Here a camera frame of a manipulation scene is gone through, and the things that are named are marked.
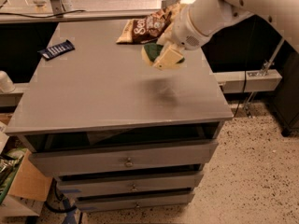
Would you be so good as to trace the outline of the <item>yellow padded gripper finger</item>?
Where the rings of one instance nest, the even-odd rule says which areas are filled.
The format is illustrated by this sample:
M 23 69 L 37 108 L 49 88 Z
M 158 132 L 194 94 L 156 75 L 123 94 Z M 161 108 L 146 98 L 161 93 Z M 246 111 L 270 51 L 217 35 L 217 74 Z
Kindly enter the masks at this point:
M 160 37 L 157 39 L 157 44 L 164 46 L 166 44 L 172 44 L 172 26 L 173 24 L 170 24 L 164 32 L 160 35 Z
M 184 48 L 178 47 L 177 45 L 163 46 L 153 66 L 159 70 L 177 69 L 181 67 L 185 61 L 183 50 Z

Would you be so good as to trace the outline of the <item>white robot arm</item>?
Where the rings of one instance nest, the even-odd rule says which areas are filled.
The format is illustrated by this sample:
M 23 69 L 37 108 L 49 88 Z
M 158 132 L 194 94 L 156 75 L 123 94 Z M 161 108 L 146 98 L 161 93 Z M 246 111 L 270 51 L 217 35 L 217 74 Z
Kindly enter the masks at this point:
M 201 48 L 219 30 L 251 15 L 267 21 L 299 51 L 299 0 L 195 0 L 158 39 L 163 48 L 153 66 L 160 70 L 177 67 L 185 50 Z

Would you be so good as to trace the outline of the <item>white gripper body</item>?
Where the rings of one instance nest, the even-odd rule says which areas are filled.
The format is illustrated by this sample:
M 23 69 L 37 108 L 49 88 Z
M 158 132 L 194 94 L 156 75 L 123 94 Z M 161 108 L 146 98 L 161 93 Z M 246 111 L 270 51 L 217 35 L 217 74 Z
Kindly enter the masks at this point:
M 209 37 L 202 35 L 193 25 L 189 7 L 183 8 L 174 19 L 171 39 L 186 50 L 199 49 L 209 41 Z

